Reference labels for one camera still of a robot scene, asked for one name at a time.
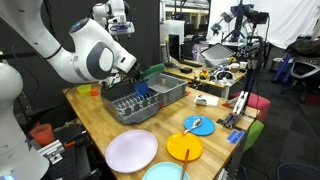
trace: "dish rack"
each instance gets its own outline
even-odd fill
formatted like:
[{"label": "dish rack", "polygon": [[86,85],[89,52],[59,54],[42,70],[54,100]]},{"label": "dish rack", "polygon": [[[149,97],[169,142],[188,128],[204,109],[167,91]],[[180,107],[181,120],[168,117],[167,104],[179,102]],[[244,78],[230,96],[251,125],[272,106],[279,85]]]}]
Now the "dish rack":
[{"label": "dish rack", "polygon": [[123,124],[140,123],[159,111],[159,92],[148,89],[146,96],[137,96],[133,84],[101,90],[107,111]]}]

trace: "orange plate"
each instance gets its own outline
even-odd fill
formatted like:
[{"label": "orange plate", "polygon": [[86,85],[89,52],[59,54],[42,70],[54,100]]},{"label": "orange plate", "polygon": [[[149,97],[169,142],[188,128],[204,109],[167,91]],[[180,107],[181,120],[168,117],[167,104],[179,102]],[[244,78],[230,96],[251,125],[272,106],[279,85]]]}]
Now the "orange plate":
[{"label": "orange plate", "polygon": [[167,150],[174,158],[184,161],[187,149],[190,149],[189,161],[199,158],[203,152],[203,143],[198,136],[182,132],[172,134],[167,140]]}]

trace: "red cup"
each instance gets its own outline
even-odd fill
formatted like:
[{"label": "red cup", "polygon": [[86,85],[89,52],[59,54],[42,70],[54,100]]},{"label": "red cup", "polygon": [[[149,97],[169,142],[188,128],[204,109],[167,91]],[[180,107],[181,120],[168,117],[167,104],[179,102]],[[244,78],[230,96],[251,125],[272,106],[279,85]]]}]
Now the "red cup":
[{"label": "red cup", "polygon": [[30,135],[42,146],[54,141],[52,127],[50,124],[42,124],[31,130]]}]

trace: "desk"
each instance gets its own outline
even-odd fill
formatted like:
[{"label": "desk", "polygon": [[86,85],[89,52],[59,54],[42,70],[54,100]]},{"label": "desk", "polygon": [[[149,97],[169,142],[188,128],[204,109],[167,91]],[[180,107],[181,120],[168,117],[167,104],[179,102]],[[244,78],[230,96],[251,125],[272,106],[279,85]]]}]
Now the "desk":
[{"label": "desk", "polygon": [[[121,174],[113,171],[119,180],[138,180],[142,179],[149,168],[159,162],[169,161],[179,165],[183,164],[182,161],[174,159],[167,152],[166,141],[171,134],[184,131],[183,123],[188,116],[203,115],[216,122],[218,119],[225,119],[231,112],[230,109],[222,106],[222,103],[226,101],[225,99],[219,100],[218,107],[199,106],[194,104],[193,100],[200,93],[206,93],[188,87],[187,91],[190,94],[160,109],[150,119],[134,125],[123,125],[115,120],[104,109],[100,96],[79,94],[76,89],[72,89],[67,93],[66,97],[102,155],[105,154],[108,145],[115,137],[128,130],[144,129],[156,137],[158,140],[158,152],[148,166],[130,174]],[[247,108],[247,114],[249,115],[255,116],[256,112],[255,109]],[[243,116],[238,121],[237,126],[248,130],[252,122],[253,119]],[[237,147],[244,145],[244,143],[230,144],[226,138],[231,133],[231,130],[223,128],[217,123],[215,125],[216,130],[214,133],[200,137],[204,144],[202,156],[188,163],[187,172],[191,179],[212,180],[216,178]]]},{"label": "desk", "polygon": [[[181,68],[190,67],[188,65],[183,65],[183,64],[179,64],[178,66],[181,67]],[[198,77],[197,78],[198,82],[203,82],[203,83],[205,83],[207,85],[210,85],[210,86],[212,86],[214,88],[221,89],[221,96],[220,97],[228,99],[229,91],[230,91],[230,87],[229,86],[221,85],[221,84],[218,84],[218,83],[215,83],[215,82],[212,82],[212,81],[200,80],[199,79],[199,74],[200,74],[200,72],[202,71],[203,68],[202,67],[200,67],[200,68],[190,67],[190,68],[193,69],[193,73],[184,74],[184,73],[181,73],[180,70],[177,69],[177,68],[165,68],[164,73],[172,75],[172,76],[176,76],[176,77],[179,77],[179,78],[182,78],[182,79],[186,79],[187,81],[192,81],[192,80],[194,80],[194,76],[197,76]],[[235,81],[239,81],[241,78],[244,77],[245,73],[240,73],[239,72],[239,73],[234,73],[233,75],[234,75],[234,80]]]}]

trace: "blue plate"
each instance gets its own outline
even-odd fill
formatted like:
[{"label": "blue plate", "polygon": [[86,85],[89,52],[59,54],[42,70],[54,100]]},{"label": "blue plate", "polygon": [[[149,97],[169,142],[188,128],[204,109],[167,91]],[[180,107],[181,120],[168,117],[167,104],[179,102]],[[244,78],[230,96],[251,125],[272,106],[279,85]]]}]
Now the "blue plate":
[{"label": "blue plate", "polygon": [[205,136],[205,135],[209,135],[209,134],[213,133],[213,131],[215,130],[215,125],[211,119],[209,119],[205,116],[190,116],[190,117],[188,117],[184,121],[184,127],[186,129],[191,128],[191,126],[193,125],[193,121],[198,118],[202,119],[201,125],[195,129],[191,130],[190,132],[195,135],[199,135],[199,136]]},{"label": "blue plate", "polygon": [[[182,167],[171,162],[161,162],[152,166],[142,180],[179,180]],[[184,173],[183,180],[190,180],[189,174]]]}]

